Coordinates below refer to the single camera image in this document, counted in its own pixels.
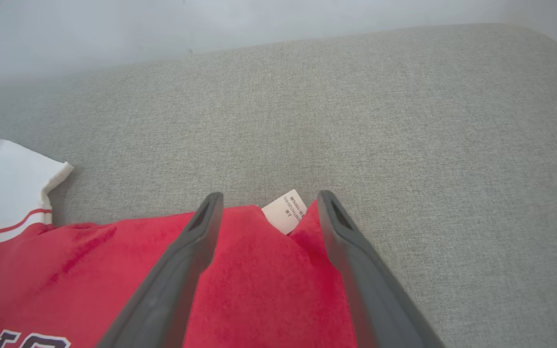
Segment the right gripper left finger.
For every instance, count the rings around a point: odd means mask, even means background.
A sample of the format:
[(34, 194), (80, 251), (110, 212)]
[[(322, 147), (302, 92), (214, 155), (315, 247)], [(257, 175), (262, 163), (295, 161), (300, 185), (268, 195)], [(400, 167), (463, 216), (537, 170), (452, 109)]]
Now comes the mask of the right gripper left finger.
[(221, 192), (206, 196), (97, 348), (183, 348), (199, 278), (214, 259), (223, 210)]

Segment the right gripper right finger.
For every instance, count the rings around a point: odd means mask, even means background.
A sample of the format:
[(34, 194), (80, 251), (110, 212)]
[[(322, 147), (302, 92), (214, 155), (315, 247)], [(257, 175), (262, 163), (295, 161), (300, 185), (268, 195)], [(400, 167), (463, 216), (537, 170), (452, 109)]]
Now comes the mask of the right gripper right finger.
[(329, 260), (339, 271), (358, 348), (446, 348), (333, 192), (318, 192)]

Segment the red shirt with white sleeves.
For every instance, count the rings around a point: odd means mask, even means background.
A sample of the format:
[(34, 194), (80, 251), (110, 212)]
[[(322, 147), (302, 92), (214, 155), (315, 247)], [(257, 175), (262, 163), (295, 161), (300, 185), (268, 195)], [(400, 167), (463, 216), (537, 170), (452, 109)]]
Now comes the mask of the red shirt with white sleeves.
[[(55, 227), (48, 193), (72, 170), (0, 139), (0, 348), (95, 348), (194, 215)], [(225, 209), (186, 324), (185, 348), (354, 348), (318, 205), (288, 235)]]

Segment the grey fabric sofa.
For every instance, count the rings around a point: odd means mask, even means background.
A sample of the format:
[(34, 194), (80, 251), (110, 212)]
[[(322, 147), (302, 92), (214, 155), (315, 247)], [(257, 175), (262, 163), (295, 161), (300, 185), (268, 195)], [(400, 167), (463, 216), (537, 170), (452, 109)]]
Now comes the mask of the grey fabric sofa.
[(557, 348), (557, 42), (396, 29), (0, 88), (56, 223), (333, 191), (448, 347)]

